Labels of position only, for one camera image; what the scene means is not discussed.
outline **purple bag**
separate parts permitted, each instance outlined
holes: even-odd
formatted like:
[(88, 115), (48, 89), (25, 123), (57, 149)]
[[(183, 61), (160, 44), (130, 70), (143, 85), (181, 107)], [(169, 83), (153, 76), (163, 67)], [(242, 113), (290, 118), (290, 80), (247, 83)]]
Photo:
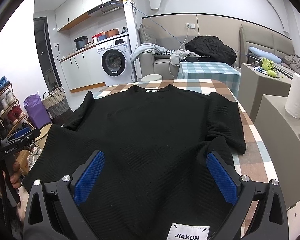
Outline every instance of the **purple bag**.
[(41, 102), (39, 93), (27, 97), (23, 102), (23, 106), (35, 127), (41, 129), (46, 124), (52, 123), (46, 108)]

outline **red shoe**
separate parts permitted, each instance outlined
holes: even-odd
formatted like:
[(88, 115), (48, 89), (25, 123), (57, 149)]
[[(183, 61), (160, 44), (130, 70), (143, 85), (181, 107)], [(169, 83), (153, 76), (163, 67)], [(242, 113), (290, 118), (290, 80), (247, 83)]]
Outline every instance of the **red shoe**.
[(13, 106), (12, 111), (18, 119), (20, 119), (23, 116), (23, 112), (21, 111), (20, 106), (18, 105)]
[(18, 122), (18, 119), (16, 118), (16, 116), (14, 115), (13, 111), (10, 110), (9, 113), (8, 113), (8, 118), (10, 120), (10, 123), (12, 125), (15, 125), (17, 122)]

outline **range hood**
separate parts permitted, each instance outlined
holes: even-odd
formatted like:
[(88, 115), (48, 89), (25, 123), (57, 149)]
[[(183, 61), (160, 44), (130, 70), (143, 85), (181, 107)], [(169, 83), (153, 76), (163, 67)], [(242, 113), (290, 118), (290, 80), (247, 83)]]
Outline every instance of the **range hood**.
[(106, 3), (100, 4), (99, 6), (88, 11), (89, 16), (101, 16), (109, 12), (113, 12), (123, 8), (123, 0), (112, 0)]

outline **table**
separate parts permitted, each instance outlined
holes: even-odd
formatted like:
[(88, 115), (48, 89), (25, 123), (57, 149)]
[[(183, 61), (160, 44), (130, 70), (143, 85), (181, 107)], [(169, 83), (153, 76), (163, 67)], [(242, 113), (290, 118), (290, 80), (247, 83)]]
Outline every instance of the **table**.
[[(211, 79), (177, 79), (121, 84), (106, 87), (100, 92), (93, 93), (93, 96), (94, 98), (102, 98), (114, 93), (126, 91), (134, 84), (146, 89), (159, 89), (172, 84), (179, 89), (192, 90), (206, 95), (214, 91), (223, 95), (230, 101), (237, 101), (233, 93), (223, 82)], [(254, 181), (269, 182), (270, 179), (278, 179), (270, 156), (257, 129), (255, 128), (246, 111), (243, 109), (239, 102), (238, 105), (243, 125), (244, 139), (247, 144), (247, 150), (244, 155), (232, 153), (235, 170), (239, 175), (246, 174)], [(251, 208), (247, 214), (247, 217), (242, 224), (242, 236), (248, 229), (256, 207), (257, 204), (253, 202), (251, 204)]]
[(300, 200), (300, 119), (284, 109), (287, 99), (263, 95), (255, 126), (269, 151), (289, 208)]
[(223, 82), (238, 97), (241, 73), (221, 62), (181, 62), (177, 79), (214, 79)]
[(283, 75), (276, 79), (253, 69), (252, 65), (242, 63), (238, 100), (254, 122), (264, 94), (287, 97), (292, 80)]

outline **black pot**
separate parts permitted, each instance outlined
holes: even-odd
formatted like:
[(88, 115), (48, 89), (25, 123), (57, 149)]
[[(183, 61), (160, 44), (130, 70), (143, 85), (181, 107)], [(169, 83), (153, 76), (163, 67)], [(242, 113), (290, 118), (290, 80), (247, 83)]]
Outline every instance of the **black pot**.
[(77, 47), (77, 50), (82, 49), (83, 46), (87, 45), (89, 43), (87, 36), (82, 36), (80, 38), (77, 38), (74, 40), (75, 46)]

